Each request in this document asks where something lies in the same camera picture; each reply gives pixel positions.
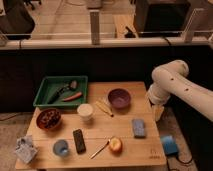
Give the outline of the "yellowish translucent gripper finger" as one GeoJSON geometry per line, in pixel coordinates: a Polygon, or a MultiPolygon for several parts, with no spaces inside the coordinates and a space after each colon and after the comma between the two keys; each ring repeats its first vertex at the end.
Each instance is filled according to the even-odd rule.
{"type": "Polygon", "coordinates": [[[152,109],[155,121],[159,121],[164,112],[164,107],[162,105],[153,105],[152,109]]]}

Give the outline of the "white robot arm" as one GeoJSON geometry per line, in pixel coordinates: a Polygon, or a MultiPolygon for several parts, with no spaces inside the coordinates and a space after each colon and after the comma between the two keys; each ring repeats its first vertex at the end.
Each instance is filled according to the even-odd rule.
{"type": "Polygon", "coordinates": [[[153,83],[147,96],[152,104],[163,106],[173,94],[213,122],[213,91],[187,79],[189,67],[183,60],[159,65],[152,71],[153,83]]]}

